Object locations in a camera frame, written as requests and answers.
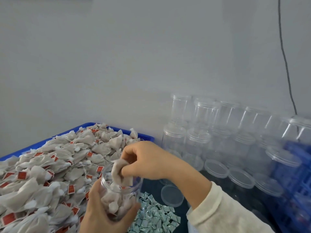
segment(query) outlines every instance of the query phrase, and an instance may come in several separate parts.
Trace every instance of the person's left hand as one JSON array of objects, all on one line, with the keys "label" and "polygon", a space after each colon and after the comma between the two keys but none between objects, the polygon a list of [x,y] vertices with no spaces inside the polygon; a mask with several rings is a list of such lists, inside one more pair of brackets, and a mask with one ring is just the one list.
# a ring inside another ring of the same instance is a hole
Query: person's left hand
[{"label": "person's left hand", "polygon": [[89,192],[89,201],[86,213],[81,222],[79,233],[125,233],[134,221],[140,204],[136,203],[127,214],[119,221],[112,222],[100,201],[99,191],[101,179],[97,180]]}]

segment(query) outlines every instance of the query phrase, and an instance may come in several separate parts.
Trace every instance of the sleeve cuff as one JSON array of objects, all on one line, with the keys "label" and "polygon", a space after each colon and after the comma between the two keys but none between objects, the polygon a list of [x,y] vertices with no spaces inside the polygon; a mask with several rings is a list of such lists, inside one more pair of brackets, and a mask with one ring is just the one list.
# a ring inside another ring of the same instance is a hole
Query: sleeve cuff
[{"label": "sleeve cuff", "polygon": [[218,208],[222,199],[222,190],[212,182],[212,188],[202,203],[187,216],[188,221],[196,226],[206,221]]}]

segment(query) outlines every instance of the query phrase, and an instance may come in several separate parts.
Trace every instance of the cream sleeve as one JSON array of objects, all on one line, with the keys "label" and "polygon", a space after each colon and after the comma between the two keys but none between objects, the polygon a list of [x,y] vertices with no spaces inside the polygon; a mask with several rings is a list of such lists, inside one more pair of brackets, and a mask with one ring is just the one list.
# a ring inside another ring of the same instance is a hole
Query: cream sleeve
[{"label": "cream sleeve", "polygon": [[205,200],[187,216],[199,233],[274,233],[251,211],[212,182]]}]

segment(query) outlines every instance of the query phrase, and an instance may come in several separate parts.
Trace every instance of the wall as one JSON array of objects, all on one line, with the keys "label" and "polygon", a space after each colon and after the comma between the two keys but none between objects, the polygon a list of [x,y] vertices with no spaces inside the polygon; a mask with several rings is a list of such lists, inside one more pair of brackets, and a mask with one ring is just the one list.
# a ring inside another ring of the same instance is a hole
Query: wall
[{"label": "wall", "polygon": [[[311,0],[282,0],[311,112]],[[88,121],[161,139],[172,91],[292,111],[277,0],[0,0],[0,155]]]}]

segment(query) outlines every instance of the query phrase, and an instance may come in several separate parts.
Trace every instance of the jar filled with tea bags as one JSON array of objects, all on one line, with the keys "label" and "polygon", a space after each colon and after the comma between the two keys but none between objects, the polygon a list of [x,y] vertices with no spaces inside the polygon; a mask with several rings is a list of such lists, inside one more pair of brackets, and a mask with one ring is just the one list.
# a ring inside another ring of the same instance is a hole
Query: jar filled with tea bags
[{"label": "jar filled with tea bags", "polygon": [[117,222],[139,200],[143,179],[140,177],[121,177],[119,180],[121,183],[119,183],[115,177],[113,178],[114,165],[114,163],[110,163],[103,169],[100,196],[109,219]]}]

